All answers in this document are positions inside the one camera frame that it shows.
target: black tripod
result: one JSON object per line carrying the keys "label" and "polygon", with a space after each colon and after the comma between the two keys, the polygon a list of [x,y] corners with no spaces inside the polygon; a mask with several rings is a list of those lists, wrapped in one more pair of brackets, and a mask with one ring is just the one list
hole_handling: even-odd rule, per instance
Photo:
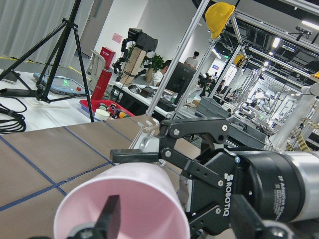
{"label": "black tripod", "polygon": [[[0,90],[0,94],[3,96],[16,96],[16,97],[36,97],[38,101],[45,101],[47,103],[54,102],[54,101],[61,101],[61,100],[67,100],[75,97],[81,97],[81,96],[86,96],[88,106],[89,106],[89,113],[90,113],[90,119],[91,122],[94,122],[93,118],[93,112],[92,112],[92,105],[91,105],[91,99],[90,99],[90,94],[89,94],[89,88],[88,84],[86,81],[86,75],[85,75],[85,70],[84,70],[84,65],[83,65],[83,59],[82,59],[82,53],[81,53],[81,46],[80,46],[80,39],[79,39],[79,34],[78,34],[78,25],[74,23],[75,16],[77,14],[77,11],[79,9],[81,0],[75,0],[72,12],[70,14],[69,20],[66,20],[65,18],[63,19],[62,23],[58,25],[52,32],[50,32],[45,38],[43,38],[40,42],[38,42],[34,47],[32,47],[28,52],[26,52],[23,56],[20,57],[15,63],[13,63],[9,68],[5,69],[1,74],[0,74],[0,81],[8,74],[8,73],[13,73],[19,81],[27,88],[27,90],[20,90],[20,89],[2,89]],[[37,90],[32,90],[26,82],[21,79],[18,73],[14,71],[14,69],[20,65],[24,60],[26,60],[31,54],[33,54],[37,49],[39,49],[44,43],[46,43],[49,39],[51,39],[55,34],[57,34],[60,30],[63,30],[59,40],[57,41],[47,63],[44,66],[43,71],[41,72],[41,75],[36,82],[37,85]],[[76,47],[77,47],[77,52],[79,55],[79,61],[80,61],[80,66],[81,66],[81,73],[83,77],[83,84],[84,84],[84,89],[85,89],[85,94],[80,94],[80,95],[74,95],[74,96],[68,96],[68,97],[62,97],[58,99],[53,99],[50,100],[48,99],[48,94],[53,82],[53,79],[55,77],[55,73],[58,69],[66,42],[69,38],[71,29],[73,28],[74,30],[74,36],[75,36],[75,42],[76,42]],[[50,65],[52,59],[54,58],[54,63],[52,65],[52,69],[49,73],[49,77],[47,79],[47,83],[45,88],[43,89],[40,86],[40,83],[42,81],[42,78],[44,77],[45,71],[47,70],[48,66]]]}

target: security camera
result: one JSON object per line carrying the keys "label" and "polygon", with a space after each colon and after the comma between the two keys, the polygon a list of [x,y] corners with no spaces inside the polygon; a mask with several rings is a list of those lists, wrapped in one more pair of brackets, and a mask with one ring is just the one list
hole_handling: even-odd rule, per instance
{"label": "security camera", "polygon": [[299,32],[299,36],[297,37],[296,41],[299,41],[303,35],[306,35],[306,38],[309,38],[309,36],[313,33],[313,31],[300,26],[296,26],[296,30]]}

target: white shirt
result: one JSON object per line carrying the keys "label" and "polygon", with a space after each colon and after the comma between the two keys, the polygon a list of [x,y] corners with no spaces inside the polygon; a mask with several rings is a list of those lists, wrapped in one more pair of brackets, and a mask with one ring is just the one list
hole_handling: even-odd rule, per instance
{"label": "white shirt", "polygon": [[188,57],[185,60],[186,63],[188,63],[189,65],[193,66],[193,67],[197,67],[198,65],[198,61],[196,59],[194,59],[192,56]]}
{"label": "white shirt", "polygon": [[164,75],[160,70],[156,71],[156,73],[153,74],[153,80],[151,81],[150,86],[156,86],[156,84],[160,82],[163,77]]}

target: red tray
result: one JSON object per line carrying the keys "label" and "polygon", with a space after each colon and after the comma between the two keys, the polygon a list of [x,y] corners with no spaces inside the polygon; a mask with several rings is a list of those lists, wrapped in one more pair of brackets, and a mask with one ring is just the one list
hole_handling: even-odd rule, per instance
{"label": "red tray", "polygon": [[[91,105],[92,105],[92,111],[95,113],[95,110],[99,108],[99,104],[100,103],[104,103],[107,106],[109,106],[110,104],[114,103],[116,104],[116,108],[119,109],[120,111],[128,114],[130,117],[135,116],[134,114],[132,114],[131,112],[129,112],[126,108],[120,106],[118,103],[115,103],[114,101],[109,101],[109,100],[91,100]],[[85,110],[87,113],[89,112],[89,107],[88,107],[88,102],[87,100],[80,100],[80,104],[81,104],[81,108],[83,110]]]}

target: white curtain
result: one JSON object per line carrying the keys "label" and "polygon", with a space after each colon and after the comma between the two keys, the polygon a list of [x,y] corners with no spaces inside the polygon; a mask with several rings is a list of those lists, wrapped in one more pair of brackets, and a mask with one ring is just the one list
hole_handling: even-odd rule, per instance
{"label": "white curtain", "polygon": [[[75,0],[0,0],[0,56],[19,58],[48,33],[63,18],[69,19]],[[81,34],[89,17],[93,0],[82,0],[75,23]],[[60,34],[46,42],[29,59],[45,63]],[[66,44],[61,66],[68,67],[76,50],[73,30]]]}

